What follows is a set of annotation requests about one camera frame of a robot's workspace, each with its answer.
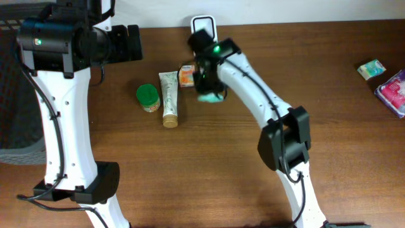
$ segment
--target gold cap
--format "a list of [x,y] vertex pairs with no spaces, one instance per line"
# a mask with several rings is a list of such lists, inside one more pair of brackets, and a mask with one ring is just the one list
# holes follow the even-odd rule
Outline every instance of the gold cap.
[[163,126],[167,128],[177,127],[177,116],[173,114],[165,115],[163,117]]

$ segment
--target green lid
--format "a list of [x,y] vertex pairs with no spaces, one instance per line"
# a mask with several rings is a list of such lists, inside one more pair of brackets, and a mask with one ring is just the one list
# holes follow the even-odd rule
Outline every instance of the green lid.
[[141,105],[153,105],[159,99],[156,88],[151,84],[141,85],[137,90],[137,98]]

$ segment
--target wood grain surface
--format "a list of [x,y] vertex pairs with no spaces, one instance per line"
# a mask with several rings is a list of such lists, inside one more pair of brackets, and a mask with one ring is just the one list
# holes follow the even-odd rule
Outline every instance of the wood grain surface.
[[[254,227],[285,224],[290,206],[275,172],[258,155],[260,129],[230,92],[221,104],[179,94],[179,126],[165,129],[162,107],[143,111],[145,83],[192,57],[189,28],[140,31],[145,58],[106,67],[89,89],[96,160],[121,167],[118,200],[134,227]],[[263,80],[311,115],[311,175],[321,209],[333,223],[405,227],[405,121],[373,94],[405,68],[405,20],[219,27]],[[378,58],[388,69],[366,82],[355,67]],[[92,83],[99,80],[93,69]],[[0,227],[92,227],[84,212],[56,213],[18,201],[45,166],[0,164]],[[73,206],[69,200],[52,206]]]

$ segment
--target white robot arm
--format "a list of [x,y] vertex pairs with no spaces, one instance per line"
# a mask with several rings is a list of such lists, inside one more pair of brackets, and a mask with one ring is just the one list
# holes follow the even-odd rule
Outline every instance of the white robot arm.
[[305,109],[293,109],[278,97],[231,39],[215,42],[202,29],[191,35],[189,46],[196,54],[197,70],[193,78],[197,92],[218,94],[229,87],[258,122],[261,129],[258,151],[264,163],[276,171],[282,181],[292,210],[292,225],[297,228],[338,227],[327,222],[311,183],[308,155],[311,138]]
[[[268,99],[263,94],[261,89],[252,81],[255,80],[261,88],[265,90],[268,97],[270,97],[277,107],[280,116],[286,117],[289,114],[291,106],[279,98],[257,75],[249,64],[246,56],[243,53],[235,53],[227,57],[228,61],[218,65],[218,79],[225,85],[229,86],[243,101],[243,103],[249,108],[256,121],[259,124],[260,129],[263,129],[268,125],[269,120],[277,121],[278,117],[275,110],[272,110],[272,106],[269,104]],[[245,77],[244,74],[239,71],[234,63],[241,70],[245,71],[249,77]],[[296,222],[298,228],[314,228],[323,226],[326,221],[326,217],[322,213],[318,202],[316,200],[315,192],[312,187],[311,178],[309,176],[309,162],[300,162],[291,170],[291,176],[296,177],[299,173],[304,177],[304,190],[306,193],[306,204],[304,210]],[[290,202],[292,210],[292,219],[298,217],[302,207],[302,187],[300,183],[292,183],[288,180],[285,173],[281,170],[277,170],[276,173],[280,177],[284,189],[287,193],[287,197]]]
[[[87,114],[90,67],[142,59],[138,26],[111,26],[114,6],[114,0],[57,0],[21,26],[16,58],[37,91],[47,166],[34,196],[18,199],[58,212],[85,210],[94,227],[129,228],[116,197],[120,168],[94,160]],[[65,198],[81,208],[37,201]]]

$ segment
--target mesh basket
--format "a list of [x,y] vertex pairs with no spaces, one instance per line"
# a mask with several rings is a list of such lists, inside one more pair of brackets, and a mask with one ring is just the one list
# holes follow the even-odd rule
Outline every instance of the mesh basket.
[[38,15],[46,4],[6,5],[0,9],[0,162],[46,162],[37,97],[10,49],[23,19]]

